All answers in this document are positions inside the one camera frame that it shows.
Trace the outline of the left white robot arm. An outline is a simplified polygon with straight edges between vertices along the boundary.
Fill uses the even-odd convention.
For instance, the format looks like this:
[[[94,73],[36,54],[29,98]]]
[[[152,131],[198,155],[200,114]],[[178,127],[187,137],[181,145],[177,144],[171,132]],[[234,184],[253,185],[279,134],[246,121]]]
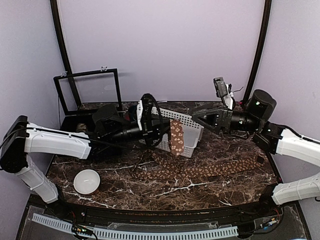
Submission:
[[[123,148],[124,143],[144,140],[145,149],[154,148],[170,128],[170,120],[161,113],[153,114],[152,106],[139,103],[132,117],[126,119],[113,104],[99,108],[91,115],[92,131],[69,132],[36,125],[27,116],[19,116],[0,145],[1,170],[19,177],[60,218],[67,218],[70,206],[63,193],[36,166],[30,153],[46,153],[94,159],[107,148]]]

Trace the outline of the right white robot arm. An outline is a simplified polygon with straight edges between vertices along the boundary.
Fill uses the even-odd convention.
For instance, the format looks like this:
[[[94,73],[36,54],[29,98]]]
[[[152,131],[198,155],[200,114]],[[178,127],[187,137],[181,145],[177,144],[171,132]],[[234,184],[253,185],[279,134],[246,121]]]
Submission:
[[[297,133],[291,127],[269,121],[277,102],[264,90],[256,89],[242,111],[208,104],[190,110],[193,121],[216,134],[251,138],[262,151],[290,156],[320,165],[320,142]],[[255,213],[266,217],[275,206],[316,198],[320,195],[320,175],[268,185],[255,205]]]

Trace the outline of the brown floral patterned tie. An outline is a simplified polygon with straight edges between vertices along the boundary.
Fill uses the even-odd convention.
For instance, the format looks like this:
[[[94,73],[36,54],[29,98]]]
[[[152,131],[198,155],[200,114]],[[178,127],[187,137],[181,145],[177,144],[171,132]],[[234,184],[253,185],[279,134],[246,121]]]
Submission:
[[[141,156],[154,160],[160,166],[156,170],[137,170],[131,172],[132,176],[141,180],[154,179],[179,179],[179,178],[206,178],[222,175],[230,175],[243,171],[253,170],[265,165],[265,159],[258,155],[249,159],[238,159],[234,163],[216,163],[204,166],[182,166],[179,164],[180,156],[184,153],[184,132],[181,121],[171,119],[169,121],[169,151],[170,157],[161,157],[152,150],[147,150]]]

